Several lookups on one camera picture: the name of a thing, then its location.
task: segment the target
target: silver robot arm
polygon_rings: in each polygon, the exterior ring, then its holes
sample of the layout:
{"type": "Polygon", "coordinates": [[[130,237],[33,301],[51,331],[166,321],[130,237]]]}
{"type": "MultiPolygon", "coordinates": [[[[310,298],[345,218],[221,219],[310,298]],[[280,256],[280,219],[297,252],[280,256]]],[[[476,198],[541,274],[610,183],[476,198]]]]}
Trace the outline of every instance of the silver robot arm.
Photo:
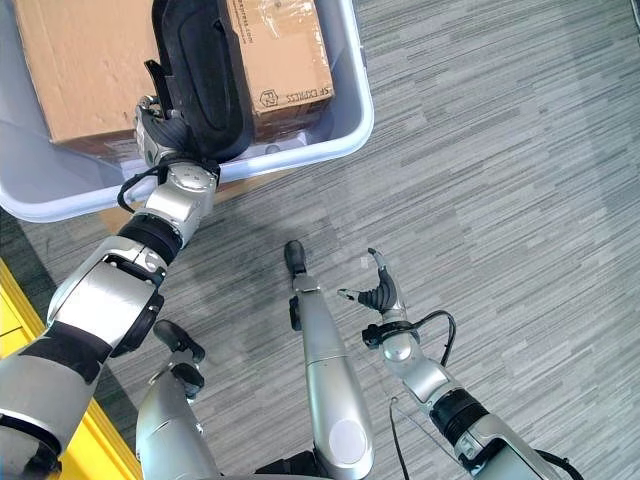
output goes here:
{"type": "Polygon", "coordinates": [[[179,115],[160,119],[153,104],[148,97],[138,105],[136,132],[158,187],[60,285],[47,330],[0,362],[5,478],[59,468],[57,458],[82,420],[107,358],[142,343],[162,307],[158,287],[168,265],[212,210],[217,165],[182,150],[184,121],[179,115]]]}
{"type": "Polygon", "coordinates": [[[489,413],[441,363],[424,355],[383,256],[373,249],[369,253],[378,265],[379,286],[367,292],[341,289],[338,293],[382,315],[383,324],[370,325],[363,331],[363,340],[371,348],[380,347],[384,364],[453,446],[463,467],[479,480],[559,480],[520,436],[489,413]]]}

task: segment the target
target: robot forearm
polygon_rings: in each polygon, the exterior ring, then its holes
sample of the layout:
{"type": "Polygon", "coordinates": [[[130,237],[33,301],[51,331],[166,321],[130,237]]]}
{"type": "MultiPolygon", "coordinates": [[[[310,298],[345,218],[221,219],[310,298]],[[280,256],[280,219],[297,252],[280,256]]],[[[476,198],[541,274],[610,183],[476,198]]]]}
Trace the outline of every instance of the robot forearm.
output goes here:
{"type": "Polygon", "coordinates": [[[168,265],[211,211],[217,177],[176,162],[118,235],[56,291],[47,330],[0,362],[0,451],[7,476],[50,469],[82,420],[109,356],[135,350],[164,302],[168,265]]]}

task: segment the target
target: gray carpet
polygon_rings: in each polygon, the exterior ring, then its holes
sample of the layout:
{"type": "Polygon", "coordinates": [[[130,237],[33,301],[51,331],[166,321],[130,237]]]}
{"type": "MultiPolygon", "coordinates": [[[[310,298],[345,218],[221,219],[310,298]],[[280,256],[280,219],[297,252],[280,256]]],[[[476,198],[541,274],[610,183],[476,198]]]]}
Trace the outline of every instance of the gray carpet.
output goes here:
{"type": "MultiPolygon", "coordinates": [[[[387,255],[411,319],[455,314],[450,370],[487,408],[585,478],[639,478],[640,48],[629,2],[357,9],[376,108],[370,141],[219,205],[163,287],[164,316],[208,351],[195,411],[220,468],[250,472],[311,446],[282,261],[285,241],[299,238],[373,416],[371,478],[401,478],[389,396],[434,428],[361,344],[376,315],[334,293],[375,284],[368,246],[387,255]]],[[[56,284],[105,235],[96,216],[21,225],[56,284]]],[[[425,351],[439,355],[444,333],[425,331],[425,351]]],[[[111,362],[100,387],[129,442],[131,404],[165,355],[148,338],[111,362]]],[[[413,479],[464,478],[398,423],[413,479]]]]}

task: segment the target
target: wire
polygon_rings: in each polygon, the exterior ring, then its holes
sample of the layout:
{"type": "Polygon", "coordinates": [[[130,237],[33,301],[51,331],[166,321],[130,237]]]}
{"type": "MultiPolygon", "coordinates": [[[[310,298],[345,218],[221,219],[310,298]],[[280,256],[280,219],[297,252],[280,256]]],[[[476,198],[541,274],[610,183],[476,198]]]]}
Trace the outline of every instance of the wire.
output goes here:
{"type": "Polygon", "coordinates": [[[398,399],[396,397],[393,397],[389,402],[389,421],[391,422],[391,432],[393,433],[393,443],[396,446],[396,453],[398,454],[398,461],[400,462],[400,466],[402,467],[402,474],[404,475],[404,480],[410,480],[409,472],[407,471],[407,465],[404,463],[402,451],[400,450],[400,442],[398,442],[398,434],[396,433],[396,423],[393,421],[393,404],[397,401],[398,399]]]}
{"type": "Polygon", "coordinates": [[[447,343],[444,346],[444,353],[442,354],[442,359],[440,360],[440,365],[446,367],[447,362],[449,361],[449,355],[451,354],[451,348],[453,347],[453,342],[456,339],[456,321],[454,320],[453,315],[451,315],[446,310],[435,310],[426,315],[421,320],[418,320],[416,323],[414,323],[413,327],[417,330],[418,328],[440,316],[446,316],[449,320],[449,338],[447,339],[447,343]]]}
{"type": "MultiPolygon", "coordinates": [[[[397,399],[396,397],[393,397],[393,398],[391,399],[391,402],[392,402],[392,403],[397,403],[397,400],[398,400],[398,399],[397,399]]],[[[420,430],[422,430],[422,433],[424,433],[427,437],[429,437],[429,438],[431,439],[431,441],[432,441],[433,443],[435,443],[435,444],[440,448],[440,450],[442,450],[442,451],[443,451],[443,452],[444,452],[444,453],[445,453],[445,454],[446,454],[446,455],[447,455],[451,460],[453,460],[456,464],[460,465],[460,462],[458,462],[458,460],[456,459],[456,457],[454,457],[453,455],[451,455],[451,453],[449,453],[449,452],[447,451],[447,449],[446,449],[446,448],[444,448],[444,447],[442,446],[442,444],[441,444],[440,442],[438,442],[438,440],[436,440],[436,438],[435,438],[433,435],[431,435],[429,432],[427,432],[427,431],[424,429],[424,427],[423,427],[422,425],[420,425],[420,424],[419,424],[418,422],[416,422],[413,418],[411,418],[411,416],[410,416],[408,413],[404,412],[404,410],[400,409],[400,408],[399,408],[399,407],[397,407],[397,406],[394,406],[393,408],[395,409],[395,411],[396,411],[396,412],[398,412],[398,413],[399,413],[400,415],[402,415],[406,420],[408,420],[408,421],[409,421],[409,422],[410,422],[414,427],[419,428],[420,430]]]]}
{"type": "Polygon", "coordinates": [[[536,453],[551,465],[555,465],[556,467],[563,469],[569,474],[572,480],[584,480],[582,475],[580,475],[580,472],[578,472],[578,470],[569,463],[568,458],[560,458],[555,456],[553,453],[545,452],[544,450],[536,450],[536,453]]]}
{"type": "Polygon", "coordinates": [[[198,162],[197,160],[190,158],[186,153],[169,154],[165,156],[158,165],[154,165],[153,167],[145,170],[142,173],[136,173],[133,177],[125,181],[120,187],[120,191],[118,192],[118,205],[129,213],[135,213],[133,208],[131,208],[131,206],[125,200],[124,194],[132,189],[143,178],[151,176],[157,177],[160,175],[161,170],[170,167],[171,165],[175,165],[176,163],[191,163],[193,165],[204,168],[202,162],[198,162]]]}

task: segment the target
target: black rubber grip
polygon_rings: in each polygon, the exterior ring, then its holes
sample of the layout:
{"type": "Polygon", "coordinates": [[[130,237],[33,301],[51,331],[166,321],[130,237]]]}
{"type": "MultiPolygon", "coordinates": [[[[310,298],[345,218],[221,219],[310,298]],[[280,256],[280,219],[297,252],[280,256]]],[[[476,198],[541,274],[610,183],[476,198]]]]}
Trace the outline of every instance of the black rubber grip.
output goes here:
{"type": "Polygon", "coordinates": [[[169,265],[182,248],[182,238],[169,223],[155,215],[134,215],[118,232],[156,252],[169,265]]]}
{"type": "Polygon", "coordinates": [[[380,284],[368,292],[360,292],[358,302],[365,307],[384,313],[396,303],[398,294],[396,285],[386,269],[378,270],[378,277],[380,277],[380,284]]]}
{"type": "Polygon", "coordinates": [[[488,414],[480,402],[460,388],[442,396],[429,416],[440,433],[455,446],[469,427],[488,414]]]}

